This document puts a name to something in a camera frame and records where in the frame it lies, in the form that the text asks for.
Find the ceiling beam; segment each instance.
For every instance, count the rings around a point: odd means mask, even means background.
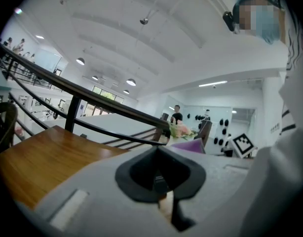
[[[132,0],[143,4],[148,8],[152,8],[154,1],[152,0]],[[186,25],[181,19],[175,18],[173,15],[169,14],[169,11],[165,8],[160,7],[159,5],[155,5],[153,7],[154,10],[158,11],[163,17],[172,22],[175,26],[180,28],[193,42],[198,48],[202,48],[204,44],[204,40],[198,35],[196,32],[190,29],[190,26]]]
[[[138,75],[136,75],[132,72],[129,72],[129,70],[127,68],[122,68],[116,62],[111,61],[111,60],[109,60],[105,57],[102,57],[102,56],[96,54],[95,52],[92,52],[90,50],[85,49],[84,53],[93,57],[93,58],[95,58],[95,59],[97,59],[97,60],[99,60],[99,61],[101,61],[101,62],[103,62],[103,63],[105,63],[105,64],[107,64],[107,65],[113,66],[116,70],[118,70],[121,73],[127,72],[134,79],[139,79],[139,80],[143,81],[144,83],[148,83],[148,81],[146,79],[144,79],[144,78],[142,78],[142,77],[140,77],[140,76],[138,76]]]
[[[125,50],[117,47],[115,44],[111,44],[111,43],[108,43],[108,42],[105,42],[101,39],[98,39],[98,38],[94,38],[94,37],[90,37],[90,36],[87,36],[87,35],[84,35],[84,34],[79,34],[79,38],[81,40],[84,40],[84,41],[87,41],[87,42],[90,42],[92,44],[95,44],[95,45],[98,45],[98,46],[101,46],[109,51],[112,51],[120,56],[123,56],[124,58],[132,61],[132,62],[135,62],[137,65],[139,65],[139,67],[141,68],[144,68],[146,70],[148,70],[149,72],[151,72],[152,74],[154,74],[155,76],[157,76],[159,74],[159,72],[150,67],[148,64],[144,64],[142,63],[140,60],[138,60],[137,58],[135,57],[132,57],[131,54],[129,54],[128,52],[126,52]]]
[[[80,12],[75,12],[72,15],[73,18],[77,18],[77,19],[82,19],[82,20],[87,20],[87,21],[91,21],[94,23],[98,23],[110,28],[113,28],[115,30],[118,30],[124,34],[127,34],[133,38],[137,38],[137,32],[125,25],[121,25],[118,22],[115,22],[113,20],[107,19],[107,18],[103,18],[100,16],[91,16],[89,14],[86,13],[80,13]],[[170,61],[171,63],[173,63],[175,61],[175,57],[169,53],[165,48],[161,47],[160,45],[156,44],[156,43],[150,43],[150,39],[144,35],[140,35],[139,37],[139,41],[141,41],[142,43],[144,43],[145,45],[147,45],[148,47],[150,47],[151,49],[153,49],[155,52],[157,52],[158,54],[160,54],[161,56],[163,56],[165,59],[167,59],[168,61]]]

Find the wooden table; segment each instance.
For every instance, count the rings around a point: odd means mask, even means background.
[[[1,153],[0,172],[11,196],[33,209],[83,167],[125,152],[54,126]]]

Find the fluorescent light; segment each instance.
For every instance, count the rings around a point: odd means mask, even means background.
[[[218,81],[218,82],[207,83],[207,84],[199,85],[199,87],[217,85],[217,84],[222,84],[222,83],[227,83],[227,81]]]
[[[15,8],[14,9],[14,12],[17,13],[17,14],[21,14],[22,13],[22,10],[20,8]]]

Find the chair backrest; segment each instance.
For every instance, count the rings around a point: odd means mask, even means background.
[[[11,103],[0,103],[0,114],[2,113],[5,113],[5,115],[4,120],[0,116],[0,153],[13,145],[18,110]]]

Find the face mask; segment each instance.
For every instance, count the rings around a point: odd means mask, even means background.
[[[251,29],[256,36],[264,39],[272,45],[280,40],[280,24],[278,15],[274,12],[272,5],[256,5],[251,7]]]

